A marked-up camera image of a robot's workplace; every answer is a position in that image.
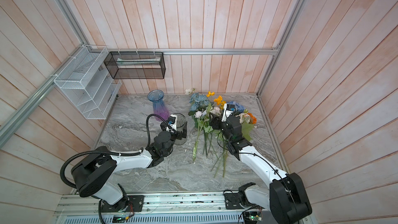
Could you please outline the pink lilac mixed bouquet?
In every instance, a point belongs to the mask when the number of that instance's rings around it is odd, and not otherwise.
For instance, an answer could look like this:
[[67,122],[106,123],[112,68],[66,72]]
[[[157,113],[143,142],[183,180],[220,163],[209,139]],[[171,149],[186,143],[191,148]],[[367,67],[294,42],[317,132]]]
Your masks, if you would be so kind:
[[193,162],[197,159],[198,153],[198,145],[199,145],[199,138],[203,134],[204,135],[204,147],[203,153],[208,157],[210,150],[213,148],[212,145],[212,133],[214,129],[210,125],[210,120],[213,117],[220,117],[221,115],[221,108],[218,106],[212,106],[209,104],[207,107],[198,108],[194,111],[190,112],[192,116],[195,127],[197,128],[197,137],[194,143],[193,153],[192,153],[192,160]]

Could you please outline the yellow orange flower stem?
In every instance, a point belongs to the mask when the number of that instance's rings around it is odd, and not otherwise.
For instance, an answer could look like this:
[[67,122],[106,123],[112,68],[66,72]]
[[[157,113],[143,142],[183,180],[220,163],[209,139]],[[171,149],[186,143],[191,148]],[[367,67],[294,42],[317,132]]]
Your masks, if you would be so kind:
[[215,106],[220,108],[221,110],[224,109],[224,105],[227,103],[221,95],[215,97],[215,93],[208,91],[206,94],[207,98],[209,101],[213,101],[215,103]]

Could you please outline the clear grey glass vase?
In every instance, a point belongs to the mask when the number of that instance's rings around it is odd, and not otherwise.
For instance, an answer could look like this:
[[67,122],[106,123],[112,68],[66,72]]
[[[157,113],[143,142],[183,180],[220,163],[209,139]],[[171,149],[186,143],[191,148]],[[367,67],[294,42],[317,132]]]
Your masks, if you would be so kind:
[[183,145],[187,138],[187,120],[181,113],[171,114],[170,126],[175,131],[175,145]]

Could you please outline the teal blue rose bunch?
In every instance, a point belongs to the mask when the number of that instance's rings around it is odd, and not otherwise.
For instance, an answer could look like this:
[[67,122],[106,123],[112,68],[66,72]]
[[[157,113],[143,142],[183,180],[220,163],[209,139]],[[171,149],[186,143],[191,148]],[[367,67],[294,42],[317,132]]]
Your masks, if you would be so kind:
[[205,94],[199,94],[199,93],[193,93],[190,96],[190,110],[188,115],[192,116],[194,115],[196,112],[201,111],[203,112],[204,110],[207,109],[210,101],[208,99],[208,97]]

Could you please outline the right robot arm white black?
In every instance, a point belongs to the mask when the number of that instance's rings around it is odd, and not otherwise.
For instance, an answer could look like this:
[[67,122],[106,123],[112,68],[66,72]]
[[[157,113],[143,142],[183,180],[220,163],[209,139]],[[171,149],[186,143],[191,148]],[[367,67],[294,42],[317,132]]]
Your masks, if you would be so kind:
[[243,137],[237,116],[210,116],[210,126],[220,130],[226,139],[226,149],[239,161],[249,166],[266,184],[260,187],[247,183],[236,193],[226,193],[227,209],[258,206],[271,212],[279,224],[295,224],[313,212],[300,176],[273,165],[251,142]]

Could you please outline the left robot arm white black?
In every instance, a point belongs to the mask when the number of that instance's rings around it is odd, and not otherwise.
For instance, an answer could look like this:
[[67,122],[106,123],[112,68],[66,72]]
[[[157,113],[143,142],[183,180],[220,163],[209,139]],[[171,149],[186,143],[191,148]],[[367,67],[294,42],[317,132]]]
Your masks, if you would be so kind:
[[119,171],[153,168],[159,165],[172,153],[175,141],[186,137],[186,125],[178,127],[175,132],[163,128],[149,147],[138,152],[113,152],[105,146],[91,151],[91,154],[71,169],[79,196],[102,200],[101,206],[109,212],[121,212],[132,208],[132,200],[123,187],[114,186],[108,181],[109,178]]

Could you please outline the blue purple glass vase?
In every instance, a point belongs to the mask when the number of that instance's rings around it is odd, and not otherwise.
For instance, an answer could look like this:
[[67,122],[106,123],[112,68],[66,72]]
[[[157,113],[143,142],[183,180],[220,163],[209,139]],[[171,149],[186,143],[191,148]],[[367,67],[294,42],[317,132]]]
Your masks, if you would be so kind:
[[148,93],[147,99],[152,102],[153,113],[160,116],[162,119],[167,120],[170,113],[163,101],[164,92],[161,90],[153,90]]

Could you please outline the pink hydrangea bouquet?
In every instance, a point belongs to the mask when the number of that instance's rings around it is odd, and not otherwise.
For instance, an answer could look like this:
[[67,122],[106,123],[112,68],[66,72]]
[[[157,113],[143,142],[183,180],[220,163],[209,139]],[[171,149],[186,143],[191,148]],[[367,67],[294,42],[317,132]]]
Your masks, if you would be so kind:
[[235,157],[238,161],[240,161],[239,153],[241,152],[241,150],[246,146],[252,146],[252,143],[250,142],[251,140],[250,133],[253,130],[254,125],[247,123],[245,121],[243,121],[241,125],[242,125],[243,138],[239,141],[227,141],[224,138],[221,130],[217,130],[219,131],[217,134],[217,145],[221,148],[221,154],[217,158],[215,164],[211,169],[211,170],[216,169],[214,177],[218,175],[220,170],[222,170],[222,177],[225,177],[227,160],[229,155]]

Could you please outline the blue hydrangea stem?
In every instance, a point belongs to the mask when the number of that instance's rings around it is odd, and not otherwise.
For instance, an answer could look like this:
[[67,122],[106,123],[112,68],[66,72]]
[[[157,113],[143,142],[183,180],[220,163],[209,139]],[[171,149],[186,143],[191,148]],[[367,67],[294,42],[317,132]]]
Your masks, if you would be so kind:
[[235,101],[227,102],[227,109],[229,110],[230,108],[235,115],[241,114],[245,111],[245,107]]

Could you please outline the electronics board with leds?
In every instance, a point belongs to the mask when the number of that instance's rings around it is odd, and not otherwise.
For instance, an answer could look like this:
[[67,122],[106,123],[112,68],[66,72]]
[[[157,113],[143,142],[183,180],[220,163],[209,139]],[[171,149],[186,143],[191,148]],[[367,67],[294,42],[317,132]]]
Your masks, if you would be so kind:
[[257,224],[262,220],[258,212],[244,212],[242,213],[242,220],[244,224]]

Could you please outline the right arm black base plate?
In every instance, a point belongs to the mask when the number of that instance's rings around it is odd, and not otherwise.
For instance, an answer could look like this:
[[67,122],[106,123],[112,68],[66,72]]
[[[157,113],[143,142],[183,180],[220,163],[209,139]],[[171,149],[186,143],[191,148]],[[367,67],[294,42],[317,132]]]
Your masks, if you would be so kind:
[[226,209],[245,209],[247,207],[246,198],[241,192],[223,192]]

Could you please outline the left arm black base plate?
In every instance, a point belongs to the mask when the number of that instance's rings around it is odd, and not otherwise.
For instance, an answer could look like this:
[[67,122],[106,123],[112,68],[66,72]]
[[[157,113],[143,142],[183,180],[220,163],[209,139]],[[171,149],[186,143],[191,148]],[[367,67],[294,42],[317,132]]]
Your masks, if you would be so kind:
[[106,201],[102,201],[99,209],[102,213],[138,213],[141,212],[143,209],[144,199],[144,195],[132,195],[123,197],[114,205],[110,205]]

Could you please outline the horizontal aluminium frame bar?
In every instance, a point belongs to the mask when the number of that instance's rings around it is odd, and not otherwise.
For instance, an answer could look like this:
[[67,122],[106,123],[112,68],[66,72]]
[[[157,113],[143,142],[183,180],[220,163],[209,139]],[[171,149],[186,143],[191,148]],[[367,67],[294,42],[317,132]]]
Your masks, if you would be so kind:
[[162,52],[166,56],[174,55],[276,55],[277,48],[135,48],[117,49],[105,46],[89,46],[93,52],[106,48],[108,52]]

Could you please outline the black mesh wall basket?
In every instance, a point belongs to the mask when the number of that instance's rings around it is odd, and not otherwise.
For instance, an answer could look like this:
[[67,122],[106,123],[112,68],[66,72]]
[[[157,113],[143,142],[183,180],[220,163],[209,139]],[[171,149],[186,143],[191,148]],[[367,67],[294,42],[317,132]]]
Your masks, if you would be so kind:
[[111,51],[104,64],[114,79],[164,79],[166,67],[162,52]]

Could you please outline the left aluminium frame bar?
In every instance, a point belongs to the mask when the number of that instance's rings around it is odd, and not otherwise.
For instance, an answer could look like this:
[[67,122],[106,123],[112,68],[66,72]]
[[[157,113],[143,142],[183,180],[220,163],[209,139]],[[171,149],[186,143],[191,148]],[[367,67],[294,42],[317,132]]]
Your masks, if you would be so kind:
[[68,65],[68,63],[75,58],[85,45],[78,46],[70,56],[57,68],[47,79],[35,90],[35,92],[28,97],[24,103],[5,121],[1,126],[1,148],[10,140],[15,132],[22,126],[22,124],[35,111],[40,103],[48,96],[48,94],[56,86],[54,80],[60,72]]

